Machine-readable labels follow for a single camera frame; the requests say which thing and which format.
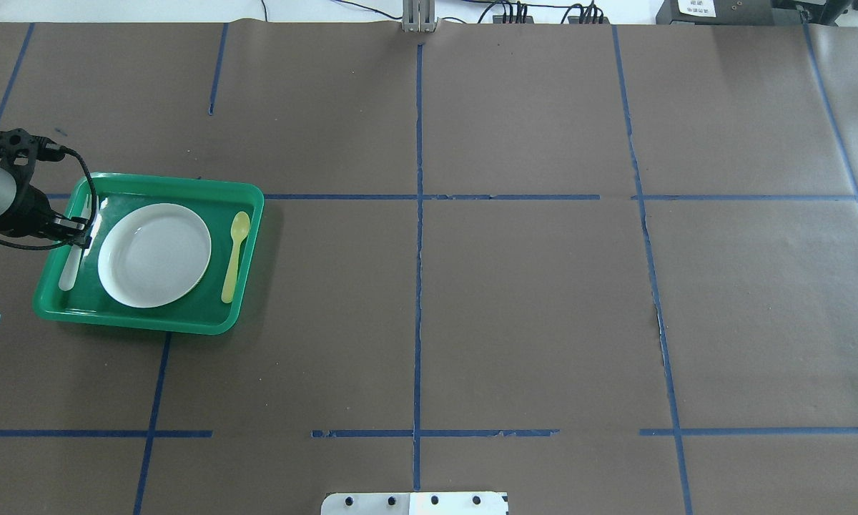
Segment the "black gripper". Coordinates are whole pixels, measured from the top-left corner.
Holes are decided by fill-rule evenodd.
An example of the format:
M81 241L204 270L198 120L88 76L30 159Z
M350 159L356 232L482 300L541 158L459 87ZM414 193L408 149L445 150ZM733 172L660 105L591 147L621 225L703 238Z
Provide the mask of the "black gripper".
M52 208L46 193L31 185L37 162L59 162L66 156L77 160L92 186L92 174L77 151L23 128L0 131L0 245L20 248L15 238L36 237L46 239L47 248L90 247L92 214L63 215Z

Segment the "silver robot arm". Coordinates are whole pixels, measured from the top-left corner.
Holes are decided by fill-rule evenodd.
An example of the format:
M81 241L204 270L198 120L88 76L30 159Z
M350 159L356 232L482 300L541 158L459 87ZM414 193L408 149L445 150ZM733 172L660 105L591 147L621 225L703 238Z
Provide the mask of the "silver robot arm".
M42 190L31 185L39 161L77 160L89 187L88 215L70 217L57 212ZM98 215L98 192L82 156L49 137L23 128L0 131L0 245L29 251L60 247L87 249Z

